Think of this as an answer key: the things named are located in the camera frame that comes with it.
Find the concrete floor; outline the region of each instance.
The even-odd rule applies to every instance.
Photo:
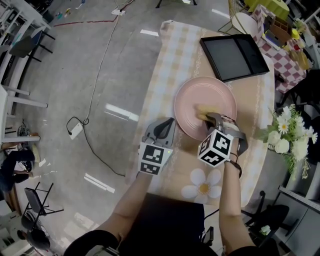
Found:
[[[71,9],[66,18],[53,24],[76,21],[113,20],[112,0],[90,0],[76,10],[80,0],[65,1],[57,10]],[[139,115],[162,43],[161,38],[141,34],[141,29],[159,31],[163,21],[174,20],[217,31],[228,19],[212,9],[228,14],[228,1],[198,0],[198,6],[163,0],[155,9],[155,0],[136,0],[119,18],[108,51],[101,66],[92,102],[87,136],[94,150],[112,168],[124,174],[137,122],[105,113],[106,104],[115,105]],[[95,229],[111,214],[127,189],[124,178],[114,174],[90,151],[82,132],[71,140],[67,121],[76,116],[86,117],[99,64],[114,23],[79,23],[54,27],[43,44],[53,54],[38,49],[22,83],[22,90],[30,91],[30,99],[48,103],[48,108],[18,105],[16,115],[23,117],[32,132],[41,135],[37,143],[40,156],[46,160],[34,168],[35,178],[17,185],[21,208],[27,205],[25,187],[34,188],[41,182],[43,188],[54,183],[49,196],[50,206],[64,208],[64,212],[41,217],[43,226],[53,240],[53,248],[63,253],[66,247],[83,233]],[[77,124],[69,124],[72,129]],[[105,191],[87,180],[88,174],[115,189]],[[286,168],[282,159],[268,152],[264,168],[248,209],[254,209],[259,191],[266,190],[267,198],[274,199]],[[205,207],[206,213],[212,209]],[[206,220],[206,227],[214,227],[212,248],[221,252],[222,243],[216,214]]]

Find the power adapter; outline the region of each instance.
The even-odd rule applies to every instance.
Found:
[[[72,129],[72,131],[68,131],[68,134],[69,134],[71,140],[73,140],[75,137],[77,137],[83,129],[84,128],[83,128],[82,124],[80,122],[78,122],[76,124],[76,126]]]
[[[111,12],[113,15],[119,15],[119,16],[122,16],[126,13],[125,10],[119,10],[118,8],[115,8],[112,12]]]

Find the pink plate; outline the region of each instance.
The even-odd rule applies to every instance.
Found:
[[[206,124],[197,118],[196,106],[211,105],[220,114],[237,118],[237,103],[231,90],[220,80],[201,76],[186,81],[174,100],[174,114],[181,129],[199,141],[207,136]]]

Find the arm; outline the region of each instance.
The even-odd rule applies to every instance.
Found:
[[[113,234],[120,242],[129,233],[145,199],[152,175],[140,172],[115,206],[111,216],[97,230]]]
[[[20,142],[6,142],[1,144],[1,150],[6,150],[9,148],[13,148],[18,145]]]
[[[30,174],[30,172],[27,172],[26,170],[14,170],[13,174]]]
[[[239,140],[233,139],[231,152],[236,154]],[[236,157],[230,155],[234,162]],[[226,254],[247,246],[255,246],[241,217],[241,188],[239,170],[225,162],[219,206],[219,227]]]

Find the white flower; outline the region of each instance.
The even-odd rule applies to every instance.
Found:
[[[302,136],[305,136],[306,135],[306,128],[304,128],[303,126],[296,126],[295,127],[295,137],[296,138],[300,138]]]
[[[208,196],[218,198],[221,194],[221,187],[215,186],[221,179],[221,172],[213,169],[206,178],[205,172],[201,169],[194,169],[190,174],[190,179],[194,185],[184,186],[181,194],[184,198],[194,198],[194,202],[205,204]]]
[[[287,141],[285,138],[280,139],[278,143],[275,145],[275,152],[282,154],[282,153],[287,153],[289,150],[289,141]]]
[[[273,130],[272,132],[269,133],[268,143],[275,146],[280,140],[280,137],[281,137],[280,133],[278,133],[276,130]]]
[[[287,106],[283,108],[281,116],[287,121],[291,118],[291,111]]]
[[[308,138],[302,137],[293,142],[293,146],[291,149],[294,158],[297,161],[302,160],[308,154]]]
[[[271,232],[270,226],[266,225],[263,226],[260,230],[260,233],[264,234],[265,236],[269,235],[269,233]]]
[[[286,120],[281,120],[281,122],[279,122],[279,126],[278,126],[278,130],[280,133],[282,134],[286,134],[288,132],[288,122]]]
[[[314,129],[312,128],[312,126],[310,126],[309,129],[305,130],[305,135],[307,135],[309,138],[311,138],[313,134],[314,134]]]
[[[316,144],[316,142],[317,142],[317,139],[318,139],[318,133],[317,132],[315,132],[314,134],[312,134],[312,142],[313,142],[313,144]]]
[[[277,122],[280,124],[282,123],[286,123],[286,119],[282,116],[282,115],[279,115],[277,118],[276,118]]]
[[[304,119],[301,116],[298,116],[295,121],[298,127],[303,127],[305,125]]]

